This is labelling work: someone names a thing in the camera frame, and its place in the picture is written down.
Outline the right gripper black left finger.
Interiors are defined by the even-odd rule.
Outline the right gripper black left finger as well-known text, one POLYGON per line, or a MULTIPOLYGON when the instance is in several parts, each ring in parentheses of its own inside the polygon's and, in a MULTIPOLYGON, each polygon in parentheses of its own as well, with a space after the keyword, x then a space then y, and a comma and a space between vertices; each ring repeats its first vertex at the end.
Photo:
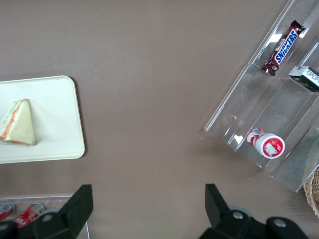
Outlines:
POLYGON ((93 212, 92 185, 82 185, 58 212, 44 212, 19 228, 14 221, 0 224, 2 239, 75 239, 93 212))

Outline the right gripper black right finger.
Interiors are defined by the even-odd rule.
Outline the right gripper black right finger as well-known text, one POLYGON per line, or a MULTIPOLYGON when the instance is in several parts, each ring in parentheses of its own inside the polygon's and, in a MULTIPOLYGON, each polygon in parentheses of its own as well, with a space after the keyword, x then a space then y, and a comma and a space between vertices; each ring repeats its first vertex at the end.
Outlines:
POLYGON ((201 239, 307 239, 308 236, 292 220, 270 217, 257 221, 242 210, 232 210, 215 184, 205 185, 205 210, 211 227, 201 239))

